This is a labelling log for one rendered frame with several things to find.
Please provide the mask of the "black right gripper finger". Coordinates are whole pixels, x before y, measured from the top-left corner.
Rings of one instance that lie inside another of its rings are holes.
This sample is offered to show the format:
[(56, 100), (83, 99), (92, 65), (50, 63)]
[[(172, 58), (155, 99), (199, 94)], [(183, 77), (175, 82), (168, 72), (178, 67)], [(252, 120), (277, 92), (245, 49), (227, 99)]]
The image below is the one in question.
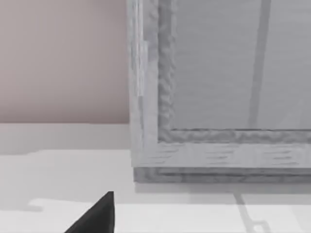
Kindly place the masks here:
[(108, 191), (64, 233), (114, 233), (114, 192)]

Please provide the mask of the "grey wooden cabinet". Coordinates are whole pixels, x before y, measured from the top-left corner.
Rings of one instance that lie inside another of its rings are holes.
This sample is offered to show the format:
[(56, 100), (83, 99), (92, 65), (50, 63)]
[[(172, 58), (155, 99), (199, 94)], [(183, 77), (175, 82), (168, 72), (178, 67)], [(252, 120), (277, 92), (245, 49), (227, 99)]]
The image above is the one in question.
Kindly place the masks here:
[(127, 2), (134, 181), (311, 183), (311, 133), (170, 128), (174, 84), (159, 76), (175, 38), (174, 10), (159, 0)]

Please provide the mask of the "grey cabinet door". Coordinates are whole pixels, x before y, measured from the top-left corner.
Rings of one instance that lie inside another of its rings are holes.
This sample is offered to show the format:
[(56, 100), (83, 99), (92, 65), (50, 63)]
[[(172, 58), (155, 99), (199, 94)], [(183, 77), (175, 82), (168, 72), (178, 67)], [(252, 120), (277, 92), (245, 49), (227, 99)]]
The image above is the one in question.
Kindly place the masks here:
[(311, 0), (159, 0), (158, 139), (311, 143)]

